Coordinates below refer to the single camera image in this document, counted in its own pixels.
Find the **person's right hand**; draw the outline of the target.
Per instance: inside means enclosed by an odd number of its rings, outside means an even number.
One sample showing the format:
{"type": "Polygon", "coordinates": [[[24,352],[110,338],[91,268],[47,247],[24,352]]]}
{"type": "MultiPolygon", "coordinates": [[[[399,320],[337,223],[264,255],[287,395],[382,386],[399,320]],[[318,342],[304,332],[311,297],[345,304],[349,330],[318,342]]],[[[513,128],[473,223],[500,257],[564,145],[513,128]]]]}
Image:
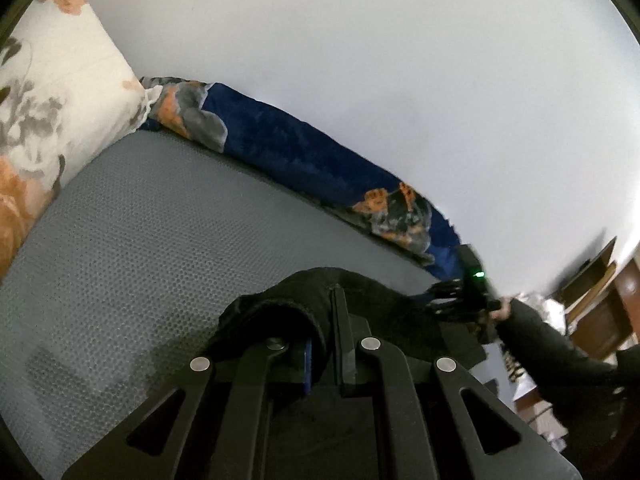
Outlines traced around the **person's right hand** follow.
{"type": "Polygon", "coordinates": [[[511,315],[511,297],[502,297],[500,299],[500,308],[498,310],[492,310],[489,312],[489,316],[495,322],[505,321],[510,318],[511,315]]]}

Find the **black sleeved right forearm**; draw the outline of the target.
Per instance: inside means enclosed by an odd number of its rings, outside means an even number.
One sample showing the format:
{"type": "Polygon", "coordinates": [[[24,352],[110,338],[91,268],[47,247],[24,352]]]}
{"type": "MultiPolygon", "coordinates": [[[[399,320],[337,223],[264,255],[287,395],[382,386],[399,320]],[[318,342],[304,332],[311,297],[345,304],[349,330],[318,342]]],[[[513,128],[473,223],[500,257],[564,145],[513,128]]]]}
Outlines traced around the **black sleeved right forearm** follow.
{"type": "Polygon", "coordinates": [[[506,348],[567,430],[565,456],[583,474],[606,471],[639,451],[639,347],[614,365],[593,359],[513,298],[497,322],[506,348]]]}

